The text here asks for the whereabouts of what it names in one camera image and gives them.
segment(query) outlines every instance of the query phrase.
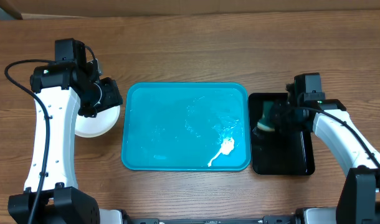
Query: black tray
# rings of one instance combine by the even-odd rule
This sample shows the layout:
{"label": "black tray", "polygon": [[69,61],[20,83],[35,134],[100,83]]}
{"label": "black tray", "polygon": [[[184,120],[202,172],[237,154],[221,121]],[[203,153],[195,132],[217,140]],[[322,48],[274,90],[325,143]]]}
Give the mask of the black tray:
{"label": "black tray", "polygon": [[287,93],[253,93],[249,96],[252,168],[265,175],[311,175],[315,160],[309,132],[280,134],[256,129],[264,101],[283,101]]}

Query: black cable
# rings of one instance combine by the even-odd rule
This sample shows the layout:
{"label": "black cable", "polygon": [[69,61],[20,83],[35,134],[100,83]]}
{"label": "black cable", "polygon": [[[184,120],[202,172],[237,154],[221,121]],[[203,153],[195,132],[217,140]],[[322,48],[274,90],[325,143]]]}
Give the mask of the black cable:
{"label": "black cable", "polygon": [[370,149],[367,147],[366,143],[364,143],[364,141],[356,133],[356,131],[353,128],[351,128],[345,121],[342,121],[339,118],[337,118],[336,116],[334,116],[332,114],[329,114],[329,113],[327,113],[327,112],[325,112],[323,110],[319,110],[319,109],[314,109],[314,108],[309,108],[309,107],[301,106],[301,107],[292,107],[292,108],[290,108],[290,111],[291,110],[308,110],[308,111],[313,111],[313,112],[316,112],[316,113],[324,114],[327,117],[329,117],[329,118],[331,118],[331,119],[339,122],[339,124],[341,124],[342,126],[346,127],[353,134],[353,136],[358,140],[358,142],[360,143],[360,145],[362,146],[362,148],[366,151],[367,155],[370,157],[370,159],[374,162],[374,164],[377,166],[378,170],[380,171],[380,163],[378,162],[378,160],[376,159],[376,157],[374,156],[374,154],[370,151]]}
{"label": "black cable", "polygon": [[39,97],[37,97],[33,92],[31,92],[30,90],[28,90],[27,88],[25,88],[24,86],[22,86],[20,83],[16,82],[13,78],[11,78],[10,75],[9,75],[9,72],[8,72],[9,69],[11,67],[15,66],[15,65],[18,65],[18,64],[21,64],[21,63],[29,63],[29,62],[54,63],[54,61],[51,61],[51,60],[42,60],[42,59],[21,60],[21,61],[18,61],[18,62],[13,62],[10,65],[8,65],[4,69],[4,75],[6,76],[6,78],[11,83],[15,84],[20,89],[22,89],[26,93],[28,93],[31,97],[33,97],[36,100],[36,102],[38,102],[38,104],[42,108],[43,113],[45,114],[46,140],[45,140],[45,151],[44,151],[43,162],[42,162],[42,171],[40,172],[39,185],[38,185],[38,189],[37,189],[37,192],[36,192],[34,204],[32,206],[31,213],[30,213],[29,218],[28,218],[28,224],[32,224],[32,222],[34,220],[34,217],[35,217],[36,210],[37,210],[37,206],[38,206],[38,203],[39,203],[40,192],[42,191],[43,183],[44,183],[45,175],[46,175],[46,164],[47,164],[47,156],[49,155],[49,142],[50,142],[50,121],[49,121],[49,114],[47,113],[46,107],[43,104],[43,102],[39,99]]}
{"label": "black cable", "polygon": [[93,60],[96,60],[95,53],[93,53],[92,49],[87,45],[85,45],[85,48],[88,49],[88,51],[92,54]]}

